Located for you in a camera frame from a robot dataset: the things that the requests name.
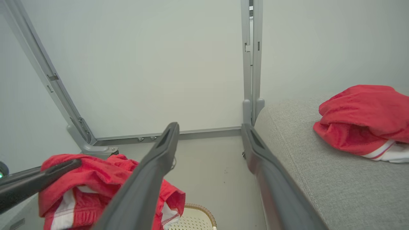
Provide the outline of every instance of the gray upholstered seat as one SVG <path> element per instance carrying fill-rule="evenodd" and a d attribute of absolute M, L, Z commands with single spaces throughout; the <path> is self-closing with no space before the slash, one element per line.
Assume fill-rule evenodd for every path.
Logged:
<path fill-rule="evenodd" d="M 265 107 L 256 130 L 328 227 L 409 229 L 409 164 L 333 149 L 312 129 L 329 96 Z"/>

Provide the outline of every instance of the laundry basket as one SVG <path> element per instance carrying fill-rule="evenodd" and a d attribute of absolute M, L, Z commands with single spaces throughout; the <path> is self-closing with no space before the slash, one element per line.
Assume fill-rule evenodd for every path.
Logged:
<path fill-rule="evenodd" d="M 182 217 L 169 230 L 216 230 L 216 221 L 205 207 L 186 203 Z"/>

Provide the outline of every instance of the white partition panel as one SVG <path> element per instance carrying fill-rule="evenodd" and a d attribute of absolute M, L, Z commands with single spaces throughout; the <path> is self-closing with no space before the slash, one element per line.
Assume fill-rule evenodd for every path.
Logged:
<path fill-rule="evenodd" d="M 0 2 L 0 161 L 10 173 L 16 173 L 41 166 L 52 155 L 80 153 L 80 149 L 67 132 L 67 122 L 23 52 L 5 14 Z M 3 213 L 0 229 L 29 200 Z"/>
<path fill-rule="evenodd" d="M 95 137 L 241 125 L 240 1 L 22 2 Z"/>
<path fill-rule="evenodd" d="M 408 12 L 405 0 L 264 0 L 260 97 L 408 87 Z"/>

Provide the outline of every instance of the red garment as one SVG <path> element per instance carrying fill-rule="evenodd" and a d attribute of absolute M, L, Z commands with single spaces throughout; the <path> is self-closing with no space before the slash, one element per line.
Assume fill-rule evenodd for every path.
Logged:
<path fill-rule="evenodd" d="M 409 143 L 409 97 L 389 86 L 357 85 L 319 106 L 314 130 L 332 147 L 372 159 Z"/>
<path fill-rule="evenodd" d="M 39 214 L 45 217 L 44 230 L 89 229 L 138 166 L 138 162 L 121 154 L 112 155 L 107 160 L 83 154 L 62 154 L 50 157 L 41 170 L 78 158 L 82 160 L 79 168 L 66 173 L 38 195 Z M 183 214 L 185 193 L 163 180 L 154 230 L 163 229 L 165 202 L 177 211 L 176 215 Z"/>

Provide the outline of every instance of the floor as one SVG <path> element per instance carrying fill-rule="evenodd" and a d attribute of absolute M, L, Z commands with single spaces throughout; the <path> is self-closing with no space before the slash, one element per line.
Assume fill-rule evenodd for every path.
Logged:
<path fill-rule="evenodd" d="M 140 161 L 154 143 L 118 145 L 119 152 Z M 217 228 L 265 230 L 254 176 L 242 158 L 240 136 L 180 140 L 176 166 L 165 179 L 186 192 L 186 202 L 205 206 Z"/>

